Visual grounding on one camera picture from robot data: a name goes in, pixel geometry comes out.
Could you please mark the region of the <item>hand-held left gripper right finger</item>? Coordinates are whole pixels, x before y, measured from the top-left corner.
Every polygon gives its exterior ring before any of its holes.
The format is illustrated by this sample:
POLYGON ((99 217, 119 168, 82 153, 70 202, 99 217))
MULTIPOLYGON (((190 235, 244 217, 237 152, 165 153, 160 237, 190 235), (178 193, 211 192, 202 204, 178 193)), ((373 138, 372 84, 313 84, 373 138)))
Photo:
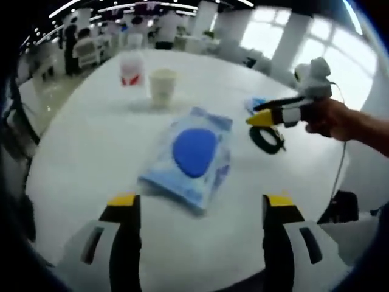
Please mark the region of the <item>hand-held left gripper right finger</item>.
POLYGON ((331 291, 350 271, 338 244, 288 196, 263 195, 265 291, 331 291))

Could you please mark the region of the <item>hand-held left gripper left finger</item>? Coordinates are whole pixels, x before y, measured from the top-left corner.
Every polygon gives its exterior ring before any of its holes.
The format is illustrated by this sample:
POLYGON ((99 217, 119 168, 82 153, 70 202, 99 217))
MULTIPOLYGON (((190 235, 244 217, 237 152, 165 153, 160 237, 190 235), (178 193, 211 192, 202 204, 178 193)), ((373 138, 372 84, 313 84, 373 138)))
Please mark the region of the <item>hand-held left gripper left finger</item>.
POLYGON ((69 239, 57 268, 72 291, 141 291, 140 207, 136 193, 116 196, 69 239))

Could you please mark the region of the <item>person's right hand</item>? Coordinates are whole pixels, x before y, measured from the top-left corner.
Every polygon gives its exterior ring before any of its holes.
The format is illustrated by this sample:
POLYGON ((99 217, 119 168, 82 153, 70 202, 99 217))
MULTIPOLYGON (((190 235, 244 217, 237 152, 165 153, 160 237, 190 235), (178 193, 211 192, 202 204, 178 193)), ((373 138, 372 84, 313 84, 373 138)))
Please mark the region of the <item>person's right hand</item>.
POLYGON ((315 102, 306 109, 306 131, 341 142, 356 140, 360 113, 333 99, 315 102))

